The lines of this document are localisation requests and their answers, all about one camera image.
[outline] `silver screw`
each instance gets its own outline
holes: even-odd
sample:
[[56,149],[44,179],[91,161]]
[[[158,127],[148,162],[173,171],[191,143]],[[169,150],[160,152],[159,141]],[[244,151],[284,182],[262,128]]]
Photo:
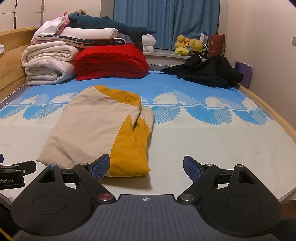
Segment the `silver screw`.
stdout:
[[180,199],[186,202],[192,201],[195,197],[192,194],[184,193],[180,195]]

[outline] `pink clothing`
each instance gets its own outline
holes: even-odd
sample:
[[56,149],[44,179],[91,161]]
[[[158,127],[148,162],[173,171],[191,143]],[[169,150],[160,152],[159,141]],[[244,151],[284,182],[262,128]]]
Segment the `pink clothing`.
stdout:
[[66,27],[70,22],[70,19],[68,18],[68,14],[66,12],[62,13],[59,17],[65,17],[66,20],[59,27],[59,30],[56,32],[56,34],[60,34],[63,31],[64,27]]

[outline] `blue gripper pad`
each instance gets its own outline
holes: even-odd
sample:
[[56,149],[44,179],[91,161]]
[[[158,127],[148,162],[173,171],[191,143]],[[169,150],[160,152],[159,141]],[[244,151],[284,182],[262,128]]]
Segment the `blue gripper pad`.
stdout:
[[202,175],[201,168],[202,165],[200,165],[197,161],[195,161],[190,156],[185,156],[183,160],[183,169],[188,177],[193,182],[196,182]]
[[102,155],[89,165],[89,172],[99,182],[110,168],[110,157]]

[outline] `wooden headboard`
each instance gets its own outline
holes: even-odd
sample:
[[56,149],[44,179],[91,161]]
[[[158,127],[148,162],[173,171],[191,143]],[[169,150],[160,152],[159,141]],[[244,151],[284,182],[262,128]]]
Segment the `wooden headboard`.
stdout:
[[38,27],[20,28],[0,33],[5,52],[0,54],[0,101],[25,84],[20,58]]

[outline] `bed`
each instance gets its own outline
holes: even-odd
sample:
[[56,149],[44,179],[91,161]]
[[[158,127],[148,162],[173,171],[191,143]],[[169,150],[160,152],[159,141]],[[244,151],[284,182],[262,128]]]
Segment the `bed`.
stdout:
[[[182,161],[190,155],[222,169],[249,168],[280,200],[296,189],[296,131],[250,90],[210,88],[150,71],[143,79],[101,78],[27,87],[20,57],[36,28],[0,33],[0,153],[4,165],[36,160],[64,107],[85,88],[106,85],[136,92],[155,114],[148,143],[151,171],[146,177],[105,177],[101,183],[120,194],[174,194],[192,182]],[[26,185],[44,168],[25,176]],[[23,188],[3,190],[14,200]]]

